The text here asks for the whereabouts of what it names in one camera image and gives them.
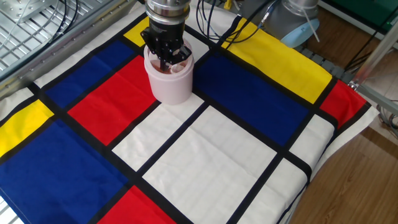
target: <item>yellow rectangle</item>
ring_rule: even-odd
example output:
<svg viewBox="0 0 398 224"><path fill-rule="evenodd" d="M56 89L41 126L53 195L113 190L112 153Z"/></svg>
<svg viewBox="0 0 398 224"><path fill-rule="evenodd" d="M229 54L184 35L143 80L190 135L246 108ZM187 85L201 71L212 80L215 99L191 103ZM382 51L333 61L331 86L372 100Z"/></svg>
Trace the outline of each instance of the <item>yellow rectangle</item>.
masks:
<svg viewBox="0 0 398 224"><path fill-rule="evenodd" d="M36 131L53 113L40 101L18 111L0 127L0 157Z"/></svg>
<svg viewBox="0 0 398 224"><path fill-rule="evenodd" d="M127 33L124 34L125 38L131 40L131 42L135 43L137 46L141 47L145 44L144 40L142 39L140 33L146 27L149 27L149 18L146 17L145 19L141 20L135 27L129 30Z"/></svg>
<svg viewBox="0 0 398 224"><path fill-rule="evenodd" d="M236 30L245 21L242 19ZM250 23L236 40L248 37L256 29L257 26ZM331 80L331 75L321 66L263 30L244 42L232 44L228 50L310 103L318 99Z"/></svg>

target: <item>wooden floor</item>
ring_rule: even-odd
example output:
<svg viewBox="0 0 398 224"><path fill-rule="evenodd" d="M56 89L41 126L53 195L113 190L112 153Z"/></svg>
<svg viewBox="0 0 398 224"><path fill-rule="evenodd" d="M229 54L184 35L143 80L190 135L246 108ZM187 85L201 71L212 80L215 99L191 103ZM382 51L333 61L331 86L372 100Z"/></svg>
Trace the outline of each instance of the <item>wooden floor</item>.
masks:
<svg viewBox="0 0 398 224"><path fill-rule="evenodd" d="M320 22L321 43L311 39L308 48L341 67L370 37L325 10L320 11ZM365 52L377 43L374 40ZM386 72L398 72L397 52L384 58L372 76ZM367 83L398 98L397 76ZM398 140L377 119L325 163L290 222L299 223L398 223Z"/></svg>

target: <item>white cup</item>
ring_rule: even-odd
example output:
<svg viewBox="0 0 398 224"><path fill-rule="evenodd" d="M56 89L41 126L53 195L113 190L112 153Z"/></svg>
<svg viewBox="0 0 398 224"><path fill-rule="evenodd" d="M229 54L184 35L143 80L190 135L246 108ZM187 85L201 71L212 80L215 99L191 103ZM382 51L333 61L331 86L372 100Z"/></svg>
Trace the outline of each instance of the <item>white cup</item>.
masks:
<svg viewBox="0 0 398 224"><path fill-rule="evenodd" d="M184 40L184 43L192 50L191 45L186 40ZM155 98L168 105L177 105L186 101L192 94L193 66L195 64L193 55L184 61L186 66L183 69L181 65L173 65L170 74L156 70L152 63L160 63L160 61L154 62L153 58L154 55L145 46L144 66Z"/></svg>

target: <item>black cable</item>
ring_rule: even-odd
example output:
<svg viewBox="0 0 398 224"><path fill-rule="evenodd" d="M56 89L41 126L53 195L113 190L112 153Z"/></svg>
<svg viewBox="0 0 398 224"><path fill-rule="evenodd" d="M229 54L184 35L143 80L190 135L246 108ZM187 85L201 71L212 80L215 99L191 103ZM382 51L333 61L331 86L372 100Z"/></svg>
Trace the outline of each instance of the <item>black cable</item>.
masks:
<svg viewBox="0 0 398 224"><path fill-rule="evenodd" d="M370 44L370 42L373 40L373 38L376 36L377 33L380 32L382 29L383 25L388 22L388 20L396 13L398 10L398 6L387 16L387 18L383 21L383 23L377 27L377 29L374 31L373 35L369 38L369 40L362 46L362 48L356 53L356 55L348 62L348 64L345 66L344 70L347 71L349 67L352 67L352 64L355 63L356 57L360 55L360 53Z"/></svg>
<svg viewBox="0 0 398 224"><path fill-rule="evenodd" d="M65 0L65 4L64 4L64 5L65 5L65 9L63 10L63 18L62 18L61 24L60 24L60 26L58 27L57 31L55 31L54 36L55 36L56 34L58 34L58 33L62 30L62 26L64 25L64 23L65 23L65 21L66 21L66 19L67 19L67 10L68 10L67 0Z"/></svg>
<svg viewBox="0 0 398 224"><path fill-rule="evenodd" d="M242 28L239 30L239 32L234 36L234 38L232 39L231 42L229 42L228 46L225 48L226 50L228 50L228 48L234 44L234 41L236 40L236 38L238 38L239 34L242 32L242 30L253 20L253 18L257 15L257 13L259 13L260 11L262 11L264 9L264 7L267 6L267 4L269 3L270 0L265 0L260 7L258 7L247 19L247 21L243 24Z"/></svg>
<svg viewBox="0 0 398 224"><path fill-rule="evenodd" d="M227 41L228 43L230 43L230 44L237 44L237 43L244 42L244 41L250 39L252 36L254 36L254 34L256 34L256 32L257 32L259 29L260 29L260 28L257 28L252 34L249 35L249 37L246 37L246 38L243 39L243 40L236 40L236 41L234 41L234 42L228 42L227 40L226 40L226 41Z"/></svg>
<svg viewBox="0 0 398 224"><path fill-rule="evenodd" d="M210 9L210 14L209 14L209 20L207 21L207 38L210 37L210 21L211 21L211 16L213 15L214 7L216 6L216 0L213 0L213 3L211 4L211 9Z"/></svg>
<svg viewBox="0 0 398 224"><path fill-rule="evenodd" d="M240 30L236 30L235 32L231 33L229 36L227 36L227 37L225 38L225 40L224 40L220 35L218 35L216 32L214 32L214 33L215 33L215 35L216 35L218 38L212 38L212 37L210 37L210 20L211 20L211 15L212 15L213 10L214 10L215 0L213 1L213 4L211 5L211 9L210 9L210 15L209 15L209 21L208 21L208 27L207 27L207 29L208 29L207 32L208 32L208 33L206 34L205 31L201 29L200 23L199 23L199 18L198 18L198 13L200 12L200 1L201 1L201 0L198 1L198 5L197 5L197 24L198 24L198 27L199 27L200 32L201 32L205 37L207 37L208 39L211 39L211 40L223 40L223 41L229 43L229 45L227 46L227 49L228 49L228 47L229 47L231 44L244 42L244 41L250 39L254 34L256 34L256 32L259 30L259 28L257 28L249 37L246 37L246 38L243 39L243 40L236 40L236 39L240 36L242 30L254 19L254 17L255 17L261 10L263 10L263 8L264 8L265 6L267 6L267 4L268 4L268 2L269 2L270 0L265 1L262 5L260 5L260 7L258 7L258 8L249 16L249 18L248 18L247 21L243 24L243 26L240 28ZM203 16L202 16L202 13L200 13L200 14L201 14L201 19L202 19L202 24L203 24L203 18L205 18L205 20L206 20L206 15L205 15L205 7L204 7L204 2L203 2L203 0L202 0L201 3L202 3L202 4L201 4L201 7L202 7Z"/></svg>
<svg viewBox="0 0 398 224"><path fill-rule="evenodd" d="M77 18L78 8L79 8L79 5L78 5L79 0L75 0L75 1L76 1L75 14L73 15L73 18L70 21L68 27L65 29L65 31L63 31L65 34L72 28L72 25L76 21L76 18Z"/></svg>

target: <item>metal frame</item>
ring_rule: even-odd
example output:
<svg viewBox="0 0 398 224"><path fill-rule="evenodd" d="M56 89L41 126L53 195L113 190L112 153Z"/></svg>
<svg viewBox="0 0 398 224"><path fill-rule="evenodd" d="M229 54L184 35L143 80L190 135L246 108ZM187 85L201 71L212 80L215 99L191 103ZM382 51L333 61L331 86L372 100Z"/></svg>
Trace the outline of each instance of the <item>metal frame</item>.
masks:
<svg viewBox="0 0 398 224"><path fill-rule="evenodd" d="M47 50L0 82L0 100L48 73L84 47L110 25L128 14L136 0L113 0L54 42Z"/></svg>
<svg viewBox="0 0 398 224"><path fill-rule="evenodd" d="M391 47L398 41L398 23L395 23L391 30L381 40L380 44L369 58L365 61L353 80L348 84L352 89L362 93L364 96L381 105L391 113L398 115L398 105L382 96L380 93L372 90L370 87L363 85L362 82L371 74L374 67L388 53Z"/></svg>

